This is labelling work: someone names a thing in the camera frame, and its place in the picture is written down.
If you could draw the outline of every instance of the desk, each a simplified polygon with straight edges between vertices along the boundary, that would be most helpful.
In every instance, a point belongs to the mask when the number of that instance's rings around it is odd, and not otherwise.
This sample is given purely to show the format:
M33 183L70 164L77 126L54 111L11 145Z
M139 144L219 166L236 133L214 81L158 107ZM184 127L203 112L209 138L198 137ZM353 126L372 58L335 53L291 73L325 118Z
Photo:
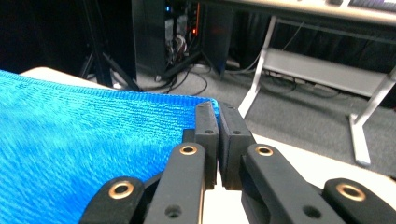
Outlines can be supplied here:
M370 165L371 161L363 125L394 86L396 82L396 67L389 74L379 74L270 49L269 46L278 16L299 21L319 21L336 24L341 27L350 26L359 27L363 30L385 31L394 35L396 34L396 13L362 7L350 7L348 5L349 0L345 0L341 6L329 5L324 0L203 0L203 2L223 4L224 6L247 10L260 10L273 15L262 45L251 88L238 108L243 118L248 113L260 90L259 81L263 68L340 90L369 96L371 99L366 109L359 115L349 115L349 126L356 163L363 166Z
M66 85L105 88L96 83L44 67L32 69L21 75ZM259 135L254 135L254 137L257 143L276 147L300 175L311 184L323 188L324 183L328 179L338 177L348 178L363 184L396 210L396 195L394 194L396 183L388 177ZM241 204L241 191L225 190L221 186L219 174L218 184L215 186L215 189L207 190L205 193L203 223L248 223Z

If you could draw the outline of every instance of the blue towel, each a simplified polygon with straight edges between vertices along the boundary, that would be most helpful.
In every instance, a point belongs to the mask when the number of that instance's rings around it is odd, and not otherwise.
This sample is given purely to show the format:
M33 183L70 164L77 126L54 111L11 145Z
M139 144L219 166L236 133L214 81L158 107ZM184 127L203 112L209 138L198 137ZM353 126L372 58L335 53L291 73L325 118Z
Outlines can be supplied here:
M0 223L76 223L108 180L165 167L190 96L99 90L0 71Z

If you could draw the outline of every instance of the white metal table leg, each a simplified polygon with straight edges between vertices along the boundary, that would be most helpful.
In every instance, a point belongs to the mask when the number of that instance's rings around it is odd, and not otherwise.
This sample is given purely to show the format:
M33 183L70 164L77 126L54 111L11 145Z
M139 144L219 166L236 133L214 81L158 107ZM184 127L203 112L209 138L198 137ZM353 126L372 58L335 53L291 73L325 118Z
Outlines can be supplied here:
M270 24L268 26L267 34L264 39L264 43L262 44L262 50L260 52L260 59L259 59L259 63L257 64L257 67L256 67L256 73L254 74L253 82L251 84L250 90L247 92L247 95L245 96L241 105L238 107L238 111L241 114L242 118L245 118L251 105L254 102L254 99L256 99L257 93L259 93L260 77L262 76L262 67L264 65L265 54L266 54L268 47L270 45L271 37L272 37L274 28L275 28L275 24L276 24L276 16L272 16L271 20L270 20Z
M382 80L373 93L367 107L359 115L351 114L349 116L349 125L352 133L353 149L355 151L355 161L357 164L370 165L370 155L367 148L366 138L364 136L363 125L373 114L381 101L387 96L388 92L396 83L396 67L390 74Z

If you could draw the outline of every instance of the white table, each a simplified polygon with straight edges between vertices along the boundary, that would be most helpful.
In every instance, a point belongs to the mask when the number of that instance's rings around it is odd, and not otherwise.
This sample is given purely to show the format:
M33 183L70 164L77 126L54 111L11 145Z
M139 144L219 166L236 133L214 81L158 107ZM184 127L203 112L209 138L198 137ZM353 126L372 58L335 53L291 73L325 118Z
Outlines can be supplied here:
M21 75L65 85L106 89L96 83L45 67L32 69ZM257 143L276 147L309 183L323 188L328 179L339 177L351 179L363 184L396 210L396 183L390 178L259 135L254 137ZM215 189L205 192L203 223L248 223L241 204L241 191L225 190L221 186L219 173Z

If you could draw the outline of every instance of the black tripod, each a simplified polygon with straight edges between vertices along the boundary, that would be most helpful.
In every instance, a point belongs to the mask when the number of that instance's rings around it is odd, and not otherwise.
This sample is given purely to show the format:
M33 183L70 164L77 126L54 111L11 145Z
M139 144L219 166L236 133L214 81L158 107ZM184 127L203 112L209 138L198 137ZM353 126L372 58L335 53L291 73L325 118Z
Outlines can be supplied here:
M132 91L141 91L134 80L122 70L109 54L105 53L105 47L108 41L105 35L102 13L97 0L83 0L80 4L83 8L84 30L88 37L88 43L92 52L82 65L79 76L87 78L94 64L97 82L112 88L111 68L124 79L128 85L128 89Z

